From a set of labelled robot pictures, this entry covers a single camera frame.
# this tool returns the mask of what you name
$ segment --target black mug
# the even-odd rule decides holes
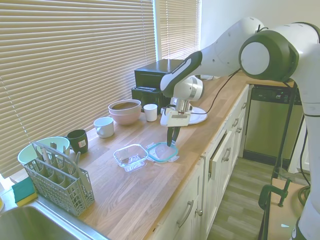
[[[86,130],[78,129],[68,133],[66,138],[69,140],[70,145],[75,153],[82,154],[88,151],[88,137]]]

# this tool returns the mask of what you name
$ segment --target stainless steel dishwasher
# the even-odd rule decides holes
[[[289,109],[290,89],[255,85],[251,91],[243,157],[274,165]],[[282,153],[288,167],[301,128],[303,109],[297,93]]]

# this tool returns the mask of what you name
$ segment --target window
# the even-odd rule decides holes
[[[200,49],[201,1],[158,0],[161,56],[185,59]]]
[[[156,61],[152,0],[0,3],[0,173],[30,142],[89,130]]]

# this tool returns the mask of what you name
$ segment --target small white cup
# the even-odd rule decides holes
[[[156,104],[147,104],[143,107],[146,120],[148,122],[153,122],[157,120],[158,116],[158,106]]]
[[[115,132],[114,120],[109,116],[98,118],[94,121],[93,125],[96,133],[102,139],[111,137]]]

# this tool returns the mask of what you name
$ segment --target green sponge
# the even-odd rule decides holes
[[[12,189],[14,200],[18,207],[21,207],[38,197],[30,177],[16,183],[12,186]]]

